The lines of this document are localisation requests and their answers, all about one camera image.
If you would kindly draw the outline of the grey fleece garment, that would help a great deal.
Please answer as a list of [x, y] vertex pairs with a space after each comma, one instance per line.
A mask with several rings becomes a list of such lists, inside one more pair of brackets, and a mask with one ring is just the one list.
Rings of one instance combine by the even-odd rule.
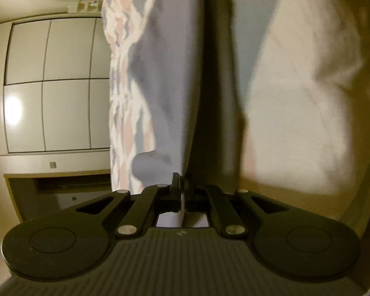
[[232, 33], [231, 0], [155, 0], [129, 65], [156, 139], [132, 162], [143, 185], [179, 173], [196, 188], [237, 191], [244, 118]]

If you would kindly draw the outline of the checkered pink grey quilt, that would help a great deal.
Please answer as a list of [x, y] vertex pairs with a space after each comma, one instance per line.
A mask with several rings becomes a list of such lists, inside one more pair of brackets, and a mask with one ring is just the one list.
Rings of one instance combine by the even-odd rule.
[[[239, 189], [340, 221], [370, 218], [370, 0], [231, 0], [244, 118]], [[132, 162], [156, 147], [132, 50], [155, 0], [103, 0], [111, 49], [111, 187], [141, 192]]]

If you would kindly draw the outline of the white wardrobe doors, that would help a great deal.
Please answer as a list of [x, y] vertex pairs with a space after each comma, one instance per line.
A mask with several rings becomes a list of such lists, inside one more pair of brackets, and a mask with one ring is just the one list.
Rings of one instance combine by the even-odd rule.
[[0, 24], [0, 156], [108, 148], [109, 70], [100, 18]]

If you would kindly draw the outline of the bedside shelf with items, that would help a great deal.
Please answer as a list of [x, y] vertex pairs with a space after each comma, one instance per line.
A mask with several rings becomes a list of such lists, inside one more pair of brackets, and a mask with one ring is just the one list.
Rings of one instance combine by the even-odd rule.
[[67, 8], [68, 13], [100, 13], [103, 0], [77, 0]]

